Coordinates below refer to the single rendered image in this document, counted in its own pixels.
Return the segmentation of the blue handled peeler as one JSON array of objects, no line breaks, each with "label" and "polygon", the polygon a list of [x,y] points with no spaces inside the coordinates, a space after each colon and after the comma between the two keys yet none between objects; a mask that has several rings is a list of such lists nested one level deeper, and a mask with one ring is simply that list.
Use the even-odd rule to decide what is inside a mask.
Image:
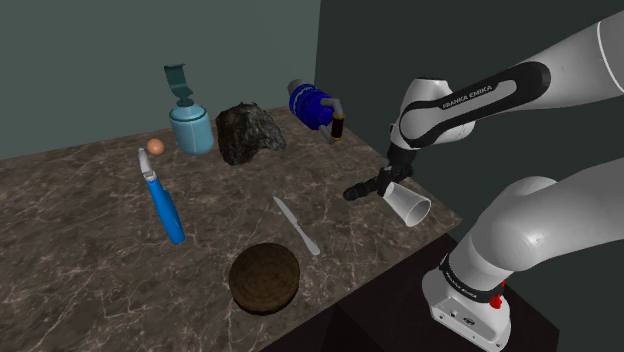
[{"label": "blue handled peeler", "polygon": [[173,244],[181,244],[185,240],[185,234],[177,209],[169,192],[160,183],[156,172],[151,167],[147,153],[142,147],[138,149],[138,160],[141,173],[165,232]]}]

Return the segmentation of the light blue pump bottle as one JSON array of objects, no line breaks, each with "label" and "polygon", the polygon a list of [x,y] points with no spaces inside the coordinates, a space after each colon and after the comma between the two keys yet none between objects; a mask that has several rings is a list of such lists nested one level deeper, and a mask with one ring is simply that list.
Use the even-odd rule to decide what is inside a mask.
[{"label": "light blue pump bottle", "polygon": [[168,86],[177,98],[176,106],[169,112],[169,121],[178,147],[190,155],[208,153],[214,137],[207,110],[191,98],[193,91],[186,82],[183,64],[163,67]]}]

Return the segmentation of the silver butter knife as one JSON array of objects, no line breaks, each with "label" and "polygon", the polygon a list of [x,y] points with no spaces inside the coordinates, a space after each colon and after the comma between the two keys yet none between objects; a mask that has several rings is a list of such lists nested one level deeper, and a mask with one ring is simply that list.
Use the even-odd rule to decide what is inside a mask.
[{"label": "silver butter knife", "polygon": [[288,221],[291,223],[291,225],[293,226],[293,228],[295,229],[295,231],[300,235],[301,239],[303,240],[304,244],[306,245],[308,251],[314,255],[317,256],[320,254],[320,248],[318,247],[318,245],[303,231],[303,229],[300,227],[297,218],[295,217],[295,215],[292,213],[292,211],[288,208],[288,206],[278,197],[273,196],[273,200],[275,201],[275,203],[277,204],[277,206],[279,207],[279,209],[282,211],[282,213],[285,215],[285,217],[288,219]]}]

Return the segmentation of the dark grey rock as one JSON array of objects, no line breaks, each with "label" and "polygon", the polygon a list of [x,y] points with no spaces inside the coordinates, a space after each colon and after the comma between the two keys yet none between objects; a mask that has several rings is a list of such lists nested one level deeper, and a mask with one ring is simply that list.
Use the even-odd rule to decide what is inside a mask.
[{"label": "dark grey rock", "polygon": [[215,119],[219,151],[230,166],[250,162],[261,149],[283,152],[287,144],[273,118],[257,103],[222,111]]}]

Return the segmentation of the white cup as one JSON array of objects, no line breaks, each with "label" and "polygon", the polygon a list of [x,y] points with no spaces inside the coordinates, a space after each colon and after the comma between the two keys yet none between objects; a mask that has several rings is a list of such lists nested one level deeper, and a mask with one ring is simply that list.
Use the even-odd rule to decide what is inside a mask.
[{"label": "white cup", "polygon": [[429,198],[395,182],[388,185],[383,199],[407,227],[414,227],[421,223],[431,209]]}]

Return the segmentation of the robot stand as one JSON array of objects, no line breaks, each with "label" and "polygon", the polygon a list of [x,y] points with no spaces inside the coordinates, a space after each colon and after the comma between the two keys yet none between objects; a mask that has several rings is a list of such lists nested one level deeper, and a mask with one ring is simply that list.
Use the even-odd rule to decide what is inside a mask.
[{"label": "robot stand", "polygon": [[484,352],[434,321],[423,296],[424,274],[456,245],[442,235],[260,352]]}]

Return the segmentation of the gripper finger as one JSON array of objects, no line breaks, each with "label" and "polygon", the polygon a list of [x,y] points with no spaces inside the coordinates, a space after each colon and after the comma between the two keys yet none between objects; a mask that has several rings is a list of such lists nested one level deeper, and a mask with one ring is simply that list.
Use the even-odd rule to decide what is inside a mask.
[{"label": "gripper finger", "polygon": [[354,201],[359,198],[366,197],[372,193],[375,193],[382,197],[384,193],[384,191],[382,190],[383,185],[384,183],[378,178],[371,178],[366,182],[359,182],[347,188],[343,192],[343,198],[346,201]]},{"label": "gripper finger", "polygon": [[383,197],[390,183],[394,180],[395,169],[393,165],[388,165],[379,170],[377,176],[377,194]]}]

